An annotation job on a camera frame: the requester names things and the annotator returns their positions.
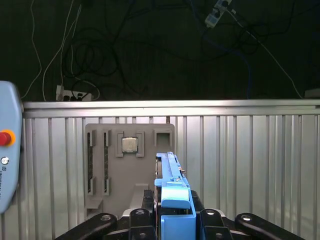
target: electrical outlet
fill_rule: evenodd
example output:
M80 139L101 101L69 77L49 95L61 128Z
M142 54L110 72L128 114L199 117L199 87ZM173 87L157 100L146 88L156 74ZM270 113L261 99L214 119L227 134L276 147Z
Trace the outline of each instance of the electrical outlet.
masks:
M73 102L79 101L81 99L82 102L90 102L92 100L92 94L86 93L82 91L70 91L65 90L65 87L57 85L56 86L56 96L55 100L57 102Z
M206 17L206 19L204 21L207 28L213 29L217 25L217 23L221 19L222 15L227 10L227 8L225 6L223 6L223 3L225 1L227 1L229 3L228 6L232 2L232 0L218 0L216 2L216 4L214 5L214 7L212 9L212 12L209 13L209 15Z

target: emergency stop button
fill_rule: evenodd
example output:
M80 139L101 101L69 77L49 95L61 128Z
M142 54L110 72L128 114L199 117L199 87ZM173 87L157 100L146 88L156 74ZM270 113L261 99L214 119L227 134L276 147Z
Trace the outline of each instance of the emergency stop button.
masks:
M0 132L0 147L8 146L11 143L11 135L7 132Z

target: white cable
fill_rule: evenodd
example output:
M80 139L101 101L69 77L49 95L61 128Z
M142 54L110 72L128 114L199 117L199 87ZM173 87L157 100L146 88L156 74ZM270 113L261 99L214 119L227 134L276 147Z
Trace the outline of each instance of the white cable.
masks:
M34 48L34 51L35 51L35 54L36 54L36 58L38 59L38 62L39 62L39 66L40 66L40 70L39 70L39 73L35 76L35 78L32 80L31 84L29 85L29 88L28 90L26 91L26 93L21 97L21 99L24 99L28 93L30 92L30 89L32 87L32 85L35 83L35 81L38 79L38 77L40 76L41 72L42 72L42 64L41 64L41 61L40 61L40 57L39 57L39 54L38 54L38 50L37 50L37 47L36 47L36 44L35 44L35 41L34 41L34 37L35 37L35 16L34 16L34 11L33 11L33 6L34 6L34 2L35 0L32 0L31 2L31 5L30 5L30 12L31 12L31 16L32 16L32 34L31 34L31 42L32 42L32 45L33 45L33 48Z
M237 20L237 18L229 11L229 10L225 10L228 14L231 15L231 17L236 21L236 23L241 27L241 28L245 28L244 26L241 25L241 23ZM249 31L246 30L246 33L249 34L252 38L254 38L254 40L256 40L265 50L266 52L273 58L273 60L275 61L275 63L280 67L280 69L284 72L284 74L290 79L292 86L296 92L296 94L298 94L298 96L303 99L303 97L300 95L300 93L298 92L295 82L293 81L293 79L289 76L289 74L284 70L284 68L280 65L280 63L277 61L277 59L275 58L275 56L267 49L267 47L262 44L255 36L253 36Z
M78 19L79 19L79 16L80 16L80 13L81 13L81 9L82 9L82 5L80 5L79 9L78 9L78 12L77 12L77 15L76 15L76 19L75 19L75 24L74 24L74 29L73 29L73 33L72 33L72 38L74 38L75 36L75 33L76 33L76 28L77 28L77 24L78 24ZM73 65L74 65L74 46L71 44L71 74L73 75L74 74L74 70L73 70ZM95 87L97 89L97 92L98 92L98 96L96 98L93 98L92 100L95 101L95 100L98 100L100 98L100 90L99 88L97 88L96 85L94 85L93 83L89 82L89 81L86 81L86 80L81 80L79 77L75 77L75 79L77 80L80 80L80 81L83 81L84 83L87 83L93 87Z
M69 12L68 12L68 15L66 17L66 21L65 21L65 27L64 27L64 33L63 33L63 38L62 38L62 43L61 43L61 47L59 48L59 50L56 52L56 54L54 55L54 57L52 58L52 60L50 61L50 63L48 64L48 66L45 68L44 72L43 72L43 78L42 78L42 96L43 96L43 100L46 102L46 96L45 96L45 78L46 78L46 73L50 67L50 65L53 63L53 61L55 60L55 58L57 57L58 53L62 50L63 46L64 46L64 43L65 43L65 39L69 36L70 34L70 31L71 31L71 28L73 26L73 24L76 22L74 21L69 29L69 32L66 36L66 32L67 32L67 27L68 27L68 21L69 21L69 17L70 17L70 13L71 13L71 10L72 10L72 7L73 7L73 4L74 4L74 1L75 0L72 0L71 1L71 4L70 4L70 8L69 8Z

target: blue cable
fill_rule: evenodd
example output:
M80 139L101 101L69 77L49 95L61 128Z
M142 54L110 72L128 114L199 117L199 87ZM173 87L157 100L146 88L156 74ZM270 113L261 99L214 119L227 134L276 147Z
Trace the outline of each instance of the blue cable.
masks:
M192 7L192 11L193 11L193 16L194 16L194 20L195 20L195 23L196 23L196 27L197 27L198 31L200 32L200 34L202 35L205 32L205 30L204 29L201 30L199 28L200 26L199 26L199 22L198 22L198 20L196 18L196 9L195 9L193 0L190 0L190 3L191 3L191 7ZM246 66L248 68L248 85L247 85L247 90L246 90L246 97L247 97L247 99L249 99L250 98L250 93L251 93L251 88L252 88L251 67L250 67L247 59L245 58L245 56L243 54L241 54L240 52L238 52L238 51L232 51L232 49L227 49L224 46L221 46L221 45L213 42L212 40L207 38L205 34L203 35L203 39L205 39L208 43L210 43L215 48L220 49L222 51L225 51L227 53L232 53L232 54L240 57L245 62Z

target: corrugated metal wall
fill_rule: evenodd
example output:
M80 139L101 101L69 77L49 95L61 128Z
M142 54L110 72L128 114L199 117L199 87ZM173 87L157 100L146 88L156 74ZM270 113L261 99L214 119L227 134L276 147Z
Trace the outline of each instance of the corrugated metal wall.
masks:
M0 219L2 240L52 239L84 220L86 124L167 122L175 125L176 153L205 207L231 219L252 212L305 239L320 239L318 114L86 117L83 111L75 118L33 118L27 113L19 186Z

